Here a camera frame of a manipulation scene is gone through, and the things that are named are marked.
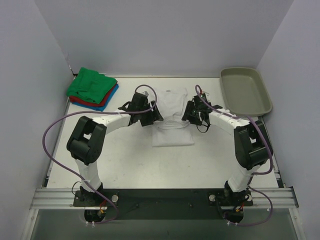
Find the blue t shirt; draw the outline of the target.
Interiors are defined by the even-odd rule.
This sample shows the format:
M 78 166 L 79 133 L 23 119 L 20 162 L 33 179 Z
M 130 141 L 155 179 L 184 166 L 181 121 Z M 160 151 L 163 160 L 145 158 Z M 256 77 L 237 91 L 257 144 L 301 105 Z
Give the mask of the blue t shirt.
M 108 103 L 110 102 L 111 98 L 114 96 L 114 94 L 118 90 L 118 88 L 119 88 L 118 84 L 114 85 L 112 87 L 112 89 L 107 92 L 107 94 L 104 96 L 104 98 L 102 99 L 102 101 L 100 103 L 87 102 L 87 101 L 81 100 L 80 98 L 78 98 L 76 96 L 70 96 L 69 100 L 74 105 L 77 105 L 77 106 L 80 106 L 83 108 L 87 108 L 90 110 L 94 110 L 94 111 L 103 112 L 105 110 L 105 108 L 107 107 Z

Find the white t shirt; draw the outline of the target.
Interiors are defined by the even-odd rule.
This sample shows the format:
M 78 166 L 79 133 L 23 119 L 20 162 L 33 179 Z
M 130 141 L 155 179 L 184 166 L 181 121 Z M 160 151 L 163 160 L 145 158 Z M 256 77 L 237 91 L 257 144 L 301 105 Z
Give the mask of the white t shirt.
M 163 120 L 152 125 L 152 147 L 180 147 L 194 144 L 189 122 L 182 117 L 188 91 L 184 87 L 155 90 L 157 108 Z

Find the green t shirt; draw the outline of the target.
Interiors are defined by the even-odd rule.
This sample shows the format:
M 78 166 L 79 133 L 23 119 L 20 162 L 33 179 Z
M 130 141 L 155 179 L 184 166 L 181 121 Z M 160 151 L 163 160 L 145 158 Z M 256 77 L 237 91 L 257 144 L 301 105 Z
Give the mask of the green t shirt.
M 100 74 L 98 71 L 81 67 L 78 75 L 69 85 L 66 95 L 80 98 L 100 96 L 110 90 L 118 81 L 113 77 Z

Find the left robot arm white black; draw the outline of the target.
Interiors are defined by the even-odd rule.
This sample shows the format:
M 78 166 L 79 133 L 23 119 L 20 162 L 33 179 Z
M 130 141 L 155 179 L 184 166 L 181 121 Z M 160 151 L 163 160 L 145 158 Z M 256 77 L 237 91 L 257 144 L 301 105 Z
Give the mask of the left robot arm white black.
M 96 206 L 103 199 L 103 184 L 99 178 L 97 160 L 100 157 L 105 136 L 117 129 L 129 127 L 137 122 L 150 126 L 163 121 L 156 102 L 148 100 L 148 93 L 135 93 L 132 100 L 118 108 L 116 114 L 101 117 L 79 118 L 66 149 L 75 159 L 79 174 L 84 178 L 80 185 L 80 199 Z

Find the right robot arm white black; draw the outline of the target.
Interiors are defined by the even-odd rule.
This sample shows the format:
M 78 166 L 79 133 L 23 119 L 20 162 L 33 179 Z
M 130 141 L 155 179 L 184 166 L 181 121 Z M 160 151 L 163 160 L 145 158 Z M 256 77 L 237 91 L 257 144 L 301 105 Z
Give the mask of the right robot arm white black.
M 228 194 L 243 193 L 253 176 L 272 171 L 273 150 L 261 121 L 238 117 L 220 105 L 212 106 L 204 93 L 187 102 L 181 120 L 207 129 L 216 126 L 233 137 L 237 169 L 225 183 Z

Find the red t shirt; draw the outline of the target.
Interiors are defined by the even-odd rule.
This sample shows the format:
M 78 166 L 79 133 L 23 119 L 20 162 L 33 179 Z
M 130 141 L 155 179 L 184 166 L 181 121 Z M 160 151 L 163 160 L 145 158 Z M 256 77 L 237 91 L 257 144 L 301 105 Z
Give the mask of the red t shirt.
M 103 98 L 105 97 L 105 95 L 107 94 L 107 92 L 106 93 L 103 93 L 102 95 L 97 95 L 97 96 L 95 96 L 95 97 L 89 97 L 89 98 L 84 98 L 84 97 L 82 97 L 82 98 L 80 98 L 79 96 L 76 96 L 76 97 L 78 97 L 78 98 L 80 98 L 81 100 L 84 100 L 85 102 L 89 102 L 89 103 L 94 103 L 94 104 L 99 104 L 102 100 L 103 100 Z

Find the grey plastic tray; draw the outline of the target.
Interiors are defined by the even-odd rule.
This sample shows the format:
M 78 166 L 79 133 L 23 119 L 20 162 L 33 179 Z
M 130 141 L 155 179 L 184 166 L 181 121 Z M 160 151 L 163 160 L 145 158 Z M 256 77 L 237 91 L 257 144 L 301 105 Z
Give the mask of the grey plastic tray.
M 228 67 L 220 72 L 224 104 L 237 116 L 261 117 L 273 104 L 261 74 L 250 67 Z

